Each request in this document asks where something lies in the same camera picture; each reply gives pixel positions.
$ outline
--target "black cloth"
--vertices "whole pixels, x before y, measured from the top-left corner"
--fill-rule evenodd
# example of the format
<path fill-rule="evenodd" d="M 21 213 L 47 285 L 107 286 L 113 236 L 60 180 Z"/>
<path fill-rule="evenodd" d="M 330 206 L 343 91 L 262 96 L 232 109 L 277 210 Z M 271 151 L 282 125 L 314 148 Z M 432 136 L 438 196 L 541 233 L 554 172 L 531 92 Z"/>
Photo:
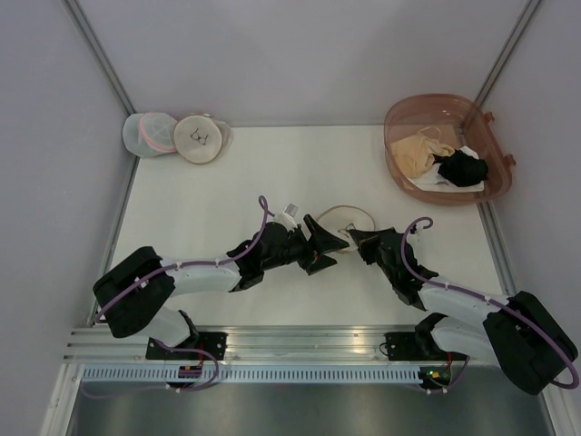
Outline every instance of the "black cloth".
<path fill-rule="evenodd" d="M 487 179 L 488 165 L 483 159 L 475 159 L 461 150 L 449 157 L 435 157 L 441 164 L 438 174 L 458 187 L 473 186 Z"/>

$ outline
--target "basket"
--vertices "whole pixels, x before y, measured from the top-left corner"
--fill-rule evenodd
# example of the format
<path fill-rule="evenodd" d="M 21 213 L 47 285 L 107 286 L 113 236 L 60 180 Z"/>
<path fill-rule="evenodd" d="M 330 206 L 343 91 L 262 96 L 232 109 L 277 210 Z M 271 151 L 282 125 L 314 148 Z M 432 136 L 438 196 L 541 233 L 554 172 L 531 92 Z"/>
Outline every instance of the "basket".
<path fill-rule="evenodd" d="M 512 184 L 512 154 L 503 155 L 488 123 L 491 113 L 482 111 L 470 100 L 453 94 L 415 95 L 394 104 L 385 117 L 385 157 L 389 172 L 399 188 L 423 202 L 460 206 L 490 201 L 499 197 Z M 484 191 L 477 193 L 438 193 L 424 191 L 411 183 L 399 169 L 391 145 L 413 135 L 426 126 L 438 127 L 441 142 L 454 148 L 467 145 L 488 165 Z"/>

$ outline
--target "white cloth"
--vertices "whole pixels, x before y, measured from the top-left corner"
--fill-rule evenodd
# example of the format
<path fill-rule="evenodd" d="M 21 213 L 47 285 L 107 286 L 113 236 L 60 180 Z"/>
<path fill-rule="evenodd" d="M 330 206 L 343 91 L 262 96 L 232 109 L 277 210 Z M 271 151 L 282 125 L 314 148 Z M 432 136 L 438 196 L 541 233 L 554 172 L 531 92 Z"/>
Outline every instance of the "white cloth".
<path fill-rule="evenodd" d="M 460 151 L 468 156 L 478 159 L 478 153 L 469 147 L 462 147 Z M 409 182 L 414 184 L 422 191 L 430 191 L 433 193 L 479 193 L 484 191 L 484 182 L 474 184 L 472 186 L 459 187 L 454 185 L 450 180 L 438 174 L 438 169 L 441 163 L 434 163 L 434 165 L 423 173 L 417 179 L 408 178 Z"/>

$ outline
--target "brown transparent bin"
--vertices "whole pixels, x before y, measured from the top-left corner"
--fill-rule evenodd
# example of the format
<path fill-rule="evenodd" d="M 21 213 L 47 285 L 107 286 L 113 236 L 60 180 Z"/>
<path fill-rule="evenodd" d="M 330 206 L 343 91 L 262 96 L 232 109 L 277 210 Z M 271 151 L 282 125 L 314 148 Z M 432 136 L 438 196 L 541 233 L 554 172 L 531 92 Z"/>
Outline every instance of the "brown transparent bin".
<path fill-rule="evenodd" d="M 385 157 L 389 172 L 399 188 L 423 202 L 457 206 L 487 202 L 497 198 L 510 188 L 515 165 L 512 154 L 503 155 L 488 123 L 494 118 L 482 111 L 470 100 L 453 94 L 415 95 L 394 104 L 385 117 Z M 479 193 L 436 193 L 423 191 L 412 184 L 400 171 L 391 152 L 391 145 L 400 139 L 415 134 L 426 126 L 422 133 L 438 138 L 443 144 L 454 148 L 467 145 L 478 153 L 488 165 L 488 177 L 484 191 Z"/>

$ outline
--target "metal frame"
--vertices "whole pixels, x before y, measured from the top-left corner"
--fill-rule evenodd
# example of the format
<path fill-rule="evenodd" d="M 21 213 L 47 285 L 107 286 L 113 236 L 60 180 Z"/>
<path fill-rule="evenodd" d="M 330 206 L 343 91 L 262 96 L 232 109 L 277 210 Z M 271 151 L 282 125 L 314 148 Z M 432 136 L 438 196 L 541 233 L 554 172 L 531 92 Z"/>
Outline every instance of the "metal frame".
<path fill-rule="evenodd" d="M 109 81 L 120 105 L 128 115 L 134 114 L 135 110 L 131 99 L 125 92 L 123 84 L 114 71 L 82 7 L 79 6 L 77 0 L 62 1 Z M 475 98 L 475 102 L 479 106 L 486 102 L 542 3 L 543 0 L 529 0 L 525 5 Z M 101 265 L 102 273 L 106 272 L 111 265 L 138 162 L 138 158 L 133 160 L 128 174 L 125 195 L 119 206 L 119 213 L 113 224 L 107 252 Z M 501 286 L 506 294 L 514 295 L 518 289 L 517 280 L 508 259 L 494 208 L 490 203 L 483 203 L 478 206 L 478 210 Z M 87 325 L 92 325 L 94 313 L 94 310 L 91 311 L 87 317 Z M 325 365 L 333 365 L 334 367 L 358 368 L 359 370 L 366 367 L 373 368 L 378 364 L 386 364 L 386 357 L 379 351 L 379 344 L 383 342 L 384 333 L 408 332 L 412 329 L 413 326 L 402 325 L 373 327 L 200 327 L 201 331 L 222 331 L 229 334 L 224 362 L 231 367 L 243 368 L 248 365 L 269 365 L 269 367 L 286 365 L 285 367 L 287 367 L 308 364 L 320 368 Z M 47 436 L 65 434 L 85 364 L 109 363 L 132 365 L 132 367 L 138 365 L 148 368 L 152 363 L 144 359 L 146 343 L 147 338 L 144 337 L 117 340 L 111 336 L 108 329 L 101 326 L 75 329 L 68 342 L 63 369 L 57 380 L 42 434 Z M 438 364 L 438 362 L 423 362 L 422 366 L 434 364 Z M 403 368 L 409 366 L 409 362 L 390 362 L 389 365 L 394 368 Z M 568 397 L 553 387 L 547 388 L 543 397 L 556 435 L 581 435 L 576 421 L 575 409 L 569 403 Z"/>

